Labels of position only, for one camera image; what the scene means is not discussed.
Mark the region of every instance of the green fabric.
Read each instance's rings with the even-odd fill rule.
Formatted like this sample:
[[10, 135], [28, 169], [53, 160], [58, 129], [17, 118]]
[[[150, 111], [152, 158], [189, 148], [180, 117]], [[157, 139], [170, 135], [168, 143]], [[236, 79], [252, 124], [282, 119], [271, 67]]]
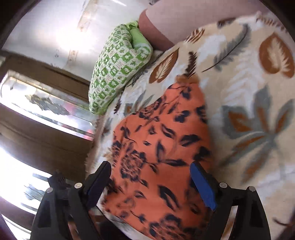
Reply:
[[152, 52], [137, 22], [116, 27], [94, 66], [88, 93], [90, 111], [104, 114], [122, 87], [149, 61]]

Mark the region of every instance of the blue gripper pad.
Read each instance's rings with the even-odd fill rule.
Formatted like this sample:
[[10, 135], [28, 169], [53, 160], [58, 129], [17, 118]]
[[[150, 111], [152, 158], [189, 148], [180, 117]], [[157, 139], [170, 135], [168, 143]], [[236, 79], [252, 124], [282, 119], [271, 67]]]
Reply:
[[205, 206], [211, 208], [212, 211], [215, 211], [217, 207], [215, 201], [215, 193], [213, 189], [210, 187], [207, 179], [204, 177], [199, 167], [195, 165], [194, 162], [190, 166], [190, 173], [191, 178], [193, 179], [199, 191], [199, 194], [205, 203]]

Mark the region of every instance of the gray feather print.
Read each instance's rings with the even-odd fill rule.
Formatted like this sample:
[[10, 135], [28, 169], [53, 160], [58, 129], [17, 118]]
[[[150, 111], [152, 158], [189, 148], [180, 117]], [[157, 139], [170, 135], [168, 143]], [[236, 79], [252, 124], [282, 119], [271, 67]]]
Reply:
[[223, 51], [214, 57], [214, 65], [203, 72], [215, 68], [218, 71], [222, 71], [222, 65], [228, 65], [234, 59], [234, 56], [238, 56], [240, 53], [244, 52], [244, 48], [246, 48], [251, 39], [251, 29], [248, 24], [243, 25], [242, 31], [236, 36], [236, 38], [232, 39], [227, 43], [227, 46], [223, 49]]

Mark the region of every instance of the white fern print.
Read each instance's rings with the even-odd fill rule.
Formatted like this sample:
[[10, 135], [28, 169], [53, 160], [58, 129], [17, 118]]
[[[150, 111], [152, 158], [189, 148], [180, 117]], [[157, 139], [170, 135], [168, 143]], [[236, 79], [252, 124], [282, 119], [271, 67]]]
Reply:
[[267, 52], [273, 68], [280, 69], [283, 72], [289, 71], [288, 57], [286, 57], [282, 46], [276, 38], [272, 39]]
[[159, 66], [159, 69], [158, 69], [158, 71], [157, 71], [157, 73], [156, 73], [156, 79], [160, 79], [160, 78], [162, 78], [162, 77], [164, 76], [165, 72], [166, 72], [166, 71], [168, 70], [168, 68], [169, 68], [169, 64], [170, 64], [170, 62], [171, 62], [171, 60], [172, 60], [172, 57], [173, 57], [173, 55], [170, 55], [170, 57], [167, 58], [167, 59], [165, 60], [165, 62], [163, 62], [163, 63], [161, 64], [161, 66]]
[[258, 52], [247, 50], [239, 56], [237, 74], [228, 82], [221, 92], [222, 105], [245, 106], [252, 113], [252, 100], [255, 92], [265, 82], [263, 70], [258, 63]]

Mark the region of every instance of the orange fabric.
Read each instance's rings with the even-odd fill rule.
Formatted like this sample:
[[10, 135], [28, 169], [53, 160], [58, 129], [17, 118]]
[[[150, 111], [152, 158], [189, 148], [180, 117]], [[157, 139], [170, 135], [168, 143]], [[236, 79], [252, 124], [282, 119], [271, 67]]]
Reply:
[[175, 83], [114, 131], [112, 182], [104, 208], [154, 239], [190, 239], [207, 225], [190, 178], [197, 160], [211, 166], [204, 96], [198, 84]]

